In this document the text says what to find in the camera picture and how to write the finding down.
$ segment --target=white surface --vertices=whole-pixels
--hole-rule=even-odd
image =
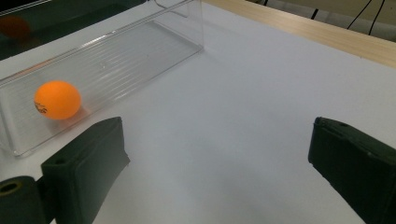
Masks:
[[[94,223],[361,224],[307,161],[315,117],[396,147],[395,70],[203,4],[205,51],[27,158],[38,165],[82,130],[122,116],[131,164]]]

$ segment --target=clear plastic container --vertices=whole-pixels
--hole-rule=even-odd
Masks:
[[[200,1],[148,4],[152,15],[2,80],[0,147],[20,156],[203,48]],[[74,117],[36,111],[35,91],[51,80],[77,87],[82,105]]]

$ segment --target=black cable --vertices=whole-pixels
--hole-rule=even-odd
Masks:
[[[314,14],[312,14],[311,20],[314,20],[318,14],[319,9],[315,8]]]
[[[353,22],[355,22],[355,20],[358,19],[358,17],[361,15],[361,13],[370,5],[371,2],[372,2],[372,0],[370,0],[370,1],[366,4],[366,6],[361,10],[361,12],[359,13],[359,15],[355,17],[355,19],[353,20]],[[348,27],[347,27],[348,30],[349,30],[350,26],[353,24],[353,22],[351,22],[351,23],[348,25]]]
[[[376,12],[375,18],[374,18],[373,23],[372,23],[372,27],[370,28],[369,35],[371,35],[371,32],[373,31],[374,23],[375,23],[375,21],[376,21],[376,18],[377,18],[378,15],[379,15],[379,13],[380,13],[381,10],[382,10],[382,6],[384,6],[384,3],[385,3],[385,0],[382,0],[381,7],[379,7],[378,12]]]

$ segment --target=orange ball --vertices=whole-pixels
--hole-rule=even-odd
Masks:
[[[0,33],[11,39],[25,39],[30,35],[29,23],[17,16],[0,18]]]
[[[49,119],[69,119],[81,105],[78,90],[65,81],[50,81],[35,92],[35,108]]]

